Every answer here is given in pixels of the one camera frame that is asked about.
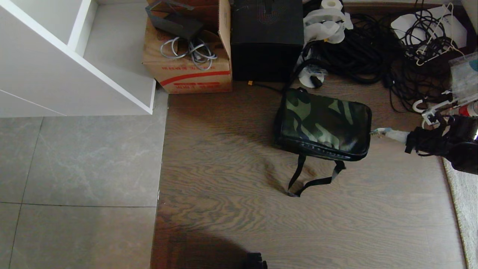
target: white cabinet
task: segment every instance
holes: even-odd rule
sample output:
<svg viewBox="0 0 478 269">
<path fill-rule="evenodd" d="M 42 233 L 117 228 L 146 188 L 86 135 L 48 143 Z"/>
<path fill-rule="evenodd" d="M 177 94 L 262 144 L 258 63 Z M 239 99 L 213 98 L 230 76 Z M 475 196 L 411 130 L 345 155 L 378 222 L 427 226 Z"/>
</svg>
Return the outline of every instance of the white cabinet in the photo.
<svg viewBox="0 0 478 269">
<path fill-rule="evenodd" d="M 0 117 L 151 114 L 138 0 L 0 0 Z"/>
</svg>

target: cardboard box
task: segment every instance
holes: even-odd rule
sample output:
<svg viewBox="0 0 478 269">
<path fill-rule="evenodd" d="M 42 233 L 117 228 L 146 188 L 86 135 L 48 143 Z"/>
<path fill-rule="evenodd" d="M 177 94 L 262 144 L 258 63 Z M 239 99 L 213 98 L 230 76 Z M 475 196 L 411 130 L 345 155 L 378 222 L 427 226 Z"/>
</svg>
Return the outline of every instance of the cardboard box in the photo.
<svg viewBox="0 0 478 269">
<path fill-rule="evenodd" d="M 219 36 L 208 31 L 201 34 L 205 42 L 209 44 L 210 49 L 217 55 L 209 70 L 198 69 L 190 56 L 180 59 L 169 59 L 161 55 L 161 45 L 174 38 L 170 34 L 153 27 L 151 21 L 147 22 L 146 33 L 144 36 L 143 65 L 149 70 L 161 86 L 172 94 L 177 93 L 213 93 L 232 91 L 232 72 L 231 72 L 231 47 L 230 47 L 230 5 L 228 0 L 199 0 L 194 1 L 194 10 L 188 11 L 183 8 L 174 9 L 184 16 L 191 16 L 200 21 L 209 22 L 206 29 L 214 28 L 210 23 L 211 14 L 215 14 L 216 29 Z M 161 16 L 169 11 L 169 7 L 155 10 L 157 15 Z M 169 45 L 164 47 L 164 52 L 171 53 Z"/>
</svg>

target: toilet paper roll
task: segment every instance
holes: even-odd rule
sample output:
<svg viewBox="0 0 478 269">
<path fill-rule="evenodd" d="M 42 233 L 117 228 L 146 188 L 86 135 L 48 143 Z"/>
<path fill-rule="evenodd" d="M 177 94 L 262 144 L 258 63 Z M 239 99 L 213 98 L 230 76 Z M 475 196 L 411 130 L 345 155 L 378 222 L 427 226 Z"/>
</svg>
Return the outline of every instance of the toilet paper roll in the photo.
<svg viewBox="0 0 478 269">
<path fill-rule="evenodd" d="M 336 9 L 342 10 L 342 3 L 339 0 L 322 0 L 320 4 L 321 9 Z"/>
</svg>

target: gray tile floor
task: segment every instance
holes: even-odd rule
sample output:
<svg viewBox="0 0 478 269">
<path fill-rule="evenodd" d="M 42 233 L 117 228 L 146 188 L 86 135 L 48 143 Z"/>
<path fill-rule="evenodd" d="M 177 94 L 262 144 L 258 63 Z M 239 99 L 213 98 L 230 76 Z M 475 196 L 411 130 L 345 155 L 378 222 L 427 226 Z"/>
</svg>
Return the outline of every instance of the gray tile floor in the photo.
<svg viewBox="0 0 478 269">
<path fill-rule="evenodd" d="M 167 114 L 0 119 L 0 269 L 147 269 Z"/>
</svg>

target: box flap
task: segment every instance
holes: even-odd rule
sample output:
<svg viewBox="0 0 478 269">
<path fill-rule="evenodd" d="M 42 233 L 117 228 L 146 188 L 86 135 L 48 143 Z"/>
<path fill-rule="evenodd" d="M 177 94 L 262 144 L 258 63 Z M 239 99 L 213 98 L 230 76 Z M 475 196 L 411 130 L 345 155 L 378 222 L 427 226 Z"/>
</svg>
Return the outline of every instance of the box flap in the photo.
<svg viewBox="0 0 478 269">
<path fill-rule="evenodd" d="M 229 0 L 219 0 L 218 34 L 222 45 L 231 59 L 231 6 Z"/>
</svg>

